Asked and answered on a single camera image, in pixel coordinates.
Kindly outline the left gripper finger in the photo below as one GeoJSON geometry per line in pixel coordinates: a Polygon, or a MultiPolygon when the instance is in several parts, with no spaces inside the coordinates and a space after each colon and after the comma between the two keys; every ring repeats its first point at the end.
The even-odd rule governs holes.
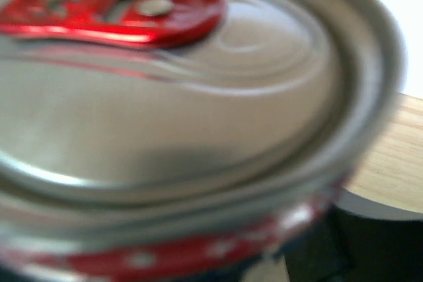
{"type": "Polygon", "coordinates": [[[422,217],[333,207],[281,248],[290,281],[421,281],[422,217]]]}

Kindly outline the silver can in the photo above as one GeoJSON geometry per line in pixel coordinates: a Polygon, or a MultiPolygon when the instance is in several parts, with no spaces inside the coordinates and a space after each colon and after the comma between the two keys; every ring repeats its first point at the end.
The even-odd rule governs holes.
{"type": "Polygon", "coordinates": [[[380,0],[1,0],[1,269],[282,281],[403,73],[380,0]]]}

